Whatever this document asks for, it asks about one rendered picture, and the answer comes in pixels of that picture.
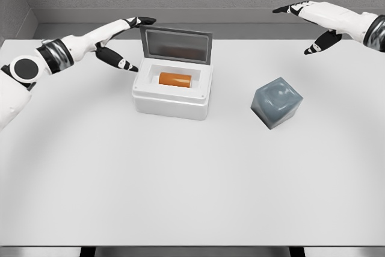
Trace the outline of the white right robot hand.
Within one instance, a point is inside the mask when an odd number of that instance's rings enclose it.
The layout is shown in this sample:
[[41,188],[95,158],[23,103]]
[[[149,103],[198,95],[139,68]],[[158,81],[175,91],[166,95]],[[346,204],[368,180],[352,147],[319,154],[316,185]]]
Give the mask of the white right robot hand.
[[304,51],[305,55],[322,52],[332,47],[341,41],[343,34],[348,34],[353,40],[362,42],[368,30],[362,14],[328,2],[298,2],[276,8],[273,13],[292,14],[326,29],[326,32]]

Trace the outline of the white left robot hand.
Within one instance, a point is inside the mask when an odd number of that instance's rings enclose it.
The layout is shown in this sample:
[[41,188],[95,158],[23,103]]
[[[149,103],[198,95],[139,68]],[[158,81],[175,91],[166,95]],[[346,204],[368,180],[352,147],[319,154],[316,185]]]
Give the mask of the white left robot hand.
[[130,64],[130,62],[117,52],[107,48],[106,44],[117,35],[129,29],[153,25],[155,22],[155,18],[141,16],[119,19],[87,33],[85,37],[93,43],[94,48],[91,50],[95,52],[99,60],[118,69],[138,72],[138,67]]

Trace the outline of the grey hinged box lid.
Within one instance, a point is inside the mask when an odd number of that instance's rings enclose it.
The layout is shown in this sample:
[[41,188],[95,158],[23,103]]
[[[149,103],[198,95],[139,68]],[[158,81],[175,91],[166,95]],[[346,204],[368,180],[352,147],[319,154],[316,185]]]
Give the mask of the grey hinged box lid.
[[140,33],[146,58],[211,64],[211,33],[157,26],[142,26]]

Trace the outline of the orange cylinder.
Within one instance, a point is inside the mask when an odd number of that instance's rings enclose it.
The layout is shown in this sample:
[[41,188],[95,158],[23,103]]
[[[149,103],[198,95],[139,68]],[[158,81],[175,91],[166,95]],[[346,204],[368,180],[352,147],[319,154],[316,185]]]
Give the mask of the orange cylinder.
[[158,83],[161,85],[190,88],[191,80],[192,80],[191,75],[161,72],[159,74]]

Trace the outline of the white open box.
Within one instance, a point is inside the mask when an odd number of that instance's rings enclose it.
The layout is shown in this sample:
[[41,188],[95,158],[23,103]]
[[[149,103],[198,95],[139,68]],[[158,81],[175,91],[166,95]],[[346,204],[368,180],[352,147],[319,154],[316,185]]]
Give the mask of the white open box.
[[[204,120],[208,114],[213,70],[211,65],[143,58],[132,88],[136,110],[160,116]],[[191,86],[160,84],[162,72],[189,75]]]

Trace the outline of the grey-blue cube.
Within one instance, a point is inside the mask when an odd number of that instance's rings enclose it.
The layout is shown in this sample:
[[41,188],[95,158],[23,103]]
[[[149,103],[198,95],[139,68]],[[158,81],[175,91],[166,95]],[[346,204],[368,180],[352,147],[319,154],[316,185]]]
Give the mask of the grey-blue cube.
[[268,129],[273,129],[294,116],[302,101],[302,95],[279,77],[255,91],[250,108]]

